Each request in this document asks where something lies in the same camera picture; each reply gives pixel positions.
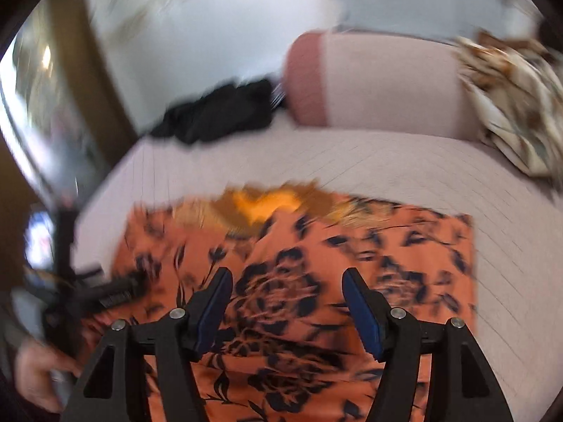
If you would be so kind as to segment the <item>person's left hand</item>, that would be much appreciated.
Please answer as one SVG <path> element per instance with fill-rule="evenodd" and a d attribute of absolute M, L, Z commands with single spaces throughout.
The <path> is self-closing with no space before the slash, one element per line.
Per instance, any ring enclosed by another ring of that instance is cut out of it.
<path fill-rule="evenodd" d="M 81 324 L 80 349 L 76 358 L 27 334 L 18 348 L 14 363 L 15 387 L 18 393 L 36 407 L 51 414 L 60 414 L 64 405 L 55 393 L 51 373 L 68 372 L 74 377 L 79 377 L 112 322 L 107 313 L 84 319 Z"/>

